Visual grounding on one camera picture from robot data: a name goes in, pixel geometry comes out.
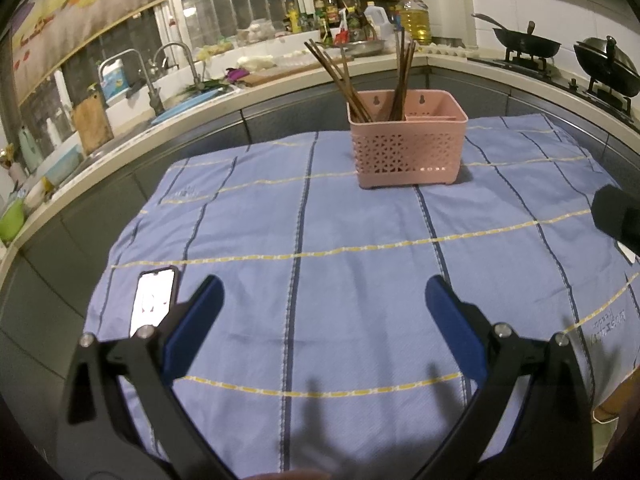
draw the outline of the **blue basin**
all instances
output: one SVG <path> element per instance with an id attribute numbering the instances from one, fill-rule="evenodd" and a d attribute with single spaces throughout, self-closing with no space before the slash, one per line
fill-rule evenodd
<path id="1" fill-rule="evenodd" d="M 184 111 L 187 111 L 191 107 L 202 104 L 203 102 L 208 101 L 209 99 L 222 94 L 224 91 L 225 91 L 224 88 L 215 88 L 213 90 L 205 92 L 204 94 L 196 95 L 196 97 L 187 99 L 186 101 L 181 102 L 179 105 L 176 105 L 173 108 L 170 108 L 169 110 L 165 111 L 163 114 L 158 115 L 158 117 L 156 117 L 153 121 L 151 121 L 151 124 L 155 126 L 156 124 L 159 124 L 167 119 L 170 119 L 171 117 L 174 117 L 178 114 L 181 114 Z"/>

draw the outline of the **pan handle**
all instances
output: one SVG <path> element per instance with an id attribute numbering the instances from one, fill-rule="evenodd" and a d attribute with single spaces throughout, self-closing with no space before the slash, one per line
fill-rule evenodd
<path id="1" fill-rule="evenodd" d="M 606 52 L 607 52 L 607 60 L 609 62 L 614 62 L 616 60 L 616 45 L 618 44 L 618 42 L 616 41 L 616 39 L 613 36 L 607 36 L 607 47 L 606 47 Z"/>
<path id="2" fill-rule="evenodd" d="M 483 20 L 484 22 L 493 23 L 494 25 L 497 25 L 497 27 L 503 28 L 504 30 L 509 30 L 503 24 L 496 22 L 491 16 L 487 16 L 486 14 L 473 13 L 472 16 L 474 18 L 477 18 L 478 20 Z"/>

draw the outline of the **cooking oil bottle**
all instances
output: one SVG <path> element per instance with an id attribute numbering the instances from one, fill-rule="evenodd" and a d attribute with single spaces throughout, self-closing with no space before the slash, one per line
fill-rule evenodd
<path id="1" fill-rule="evenodd" d="M 400 24 L 411 37 L 422 45 L 431 43 L 429 7 L 422 0 L 401 0 L 398 5 Z"/>

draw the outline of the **pan lid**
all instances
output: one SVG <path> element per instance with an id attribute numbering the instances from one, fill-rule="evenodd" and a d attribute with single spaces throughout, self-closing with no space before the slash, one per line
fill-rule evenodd
<path id="1" fill-rule="evenodd" d="M 607 36 L 606 40 L 601 40 L 600 38 L 587 38 L 586 40 L 578 41 L 578 45 L 586 46 L 591 50 L 596 50 L 597 52 L 601 53 L 603 56 L 606 56 L 607 43 L 609 41 L 612 41 L 613 45 L 615 46 L 614 55 L 615 55 L 616 61 L 619 62 L 621 65 L 625 66 L 626 68 L 628 68 L 629 70 L 631 70 L 631 72 L 634 72 L 635 74 L 637 74 L 638 70 L 636 70 L 636 66 L 634 65 L 633 61 L 631 61 L 631 58 L 627 54 L 625 54 L 622 51 L 622 49 L 620 49 L 620 47 L 616 45 L 616 40 L 611 36 Z"/>

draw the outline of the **pink plastic basket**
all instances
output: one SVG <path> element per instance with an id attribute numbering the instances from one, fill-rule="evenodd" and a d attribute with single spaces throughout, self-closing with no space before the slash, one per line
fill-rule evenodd
<path id="1" fill-rule="evenodd" d="M 359 92 L 373 123 L 351 123 L 360 187 L 452 184 L 458 177 L 468 117 L 449 92 L 408 90 L 405 121 L 386 121 L 393 90 Z"/>

